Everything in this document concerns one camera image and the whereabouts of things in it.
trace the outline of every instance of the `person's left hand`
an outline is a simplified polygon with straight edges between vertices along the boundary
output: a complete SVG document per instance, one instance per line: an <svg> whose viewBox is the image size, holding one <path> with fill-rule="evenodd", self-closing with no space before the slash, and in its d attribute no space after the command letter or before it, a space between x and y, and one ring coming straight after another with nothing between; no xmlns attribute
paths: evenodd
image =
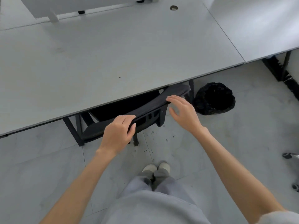
<svg viewBox="0 0 299 224"><path fill-rule="evenodd" d="M136 123L134 123L130 131L129 126L136 116L125 115L117 116L104 131L103 140L98 150L112 152L117 155L129 143L135 134Z"/></svg>

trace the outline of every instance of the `sleeve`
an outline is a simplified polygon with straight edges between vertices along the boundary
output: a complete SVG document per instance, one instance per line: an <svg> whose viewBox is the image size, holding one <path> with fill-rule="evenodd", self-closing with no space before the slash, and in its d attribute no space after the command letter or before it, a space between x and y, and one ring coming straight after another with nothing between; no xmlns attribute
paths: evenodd
<svg viewBox="0 0 299 224"><path fill-rule="evenodd" d="M263 215L257 224L299 224L299 214L291 211L275 211Z"/></svg>

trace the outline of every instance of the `tabletop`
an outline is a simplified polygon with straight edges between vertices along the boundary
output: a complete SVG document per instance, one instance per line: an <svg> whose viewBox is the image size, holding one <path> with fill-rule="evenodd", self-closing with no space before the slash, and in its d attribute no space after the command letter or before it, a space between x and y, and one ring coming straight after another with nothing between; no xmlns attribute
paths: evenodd
<svg viewBox="0 0 299 224"><path fill-rule="evenodd" d="M0 136L243 62L201 0L2 30Z"/></svg>
<svg viewBox="0 0 299 224"><path fill-rule="evenodd" d="M246 62L299 47L299 0L203 0Z"/></svg>

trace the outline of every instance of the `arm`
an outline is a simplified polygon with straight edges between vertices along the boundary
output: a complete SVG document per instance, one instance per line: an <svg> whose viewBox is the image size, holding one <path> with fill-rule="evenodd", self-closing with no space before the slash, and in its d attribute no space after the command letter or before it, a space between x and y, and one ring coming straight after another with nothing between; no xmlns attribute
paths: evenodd
<svg viewBox="0 0 299 224"><path fill-rule="evenodd" d="M136 116L118 116L104 131L103 140L95 157L70 187L64 192L40 224L79 223L87 203L110 161L129 143L136 124L128 128Z"/></svg>
<svg viewBox="0 0 299 224"><path fill-rule="evenodd" d="M264 214L285 211L272 193L200 124L191 104L175 95L166 100L177 106L179 115L170 108L171 116L200 142L228 193L250 224L256 223Z"/></svg>

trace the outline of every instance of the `white shoe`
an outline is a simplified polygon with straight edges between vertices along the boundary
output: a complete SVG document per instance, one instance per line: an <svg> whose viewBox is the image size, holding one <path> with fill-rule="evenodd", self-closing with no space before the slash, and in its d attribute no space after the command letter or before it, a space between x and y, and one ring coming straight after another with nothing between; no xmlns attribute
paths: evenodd
<svg viewBox="0 0 299 224"><path fill-rule="evenodd" d="M161 164L159 165L159 168L158 168L158 169L161 169L161 168L167 170L167 172L170 173L170 165L169 165L168 163L166 163L166 162L161 163Z"/></svg>
<svg viewBox="0 0 299 224"><path fill-rule="evenodd" d="M145 171L145 170L150 170L152 173L154 173L157 170L157 167L153 164L149 164L142 171Z"/></svg>

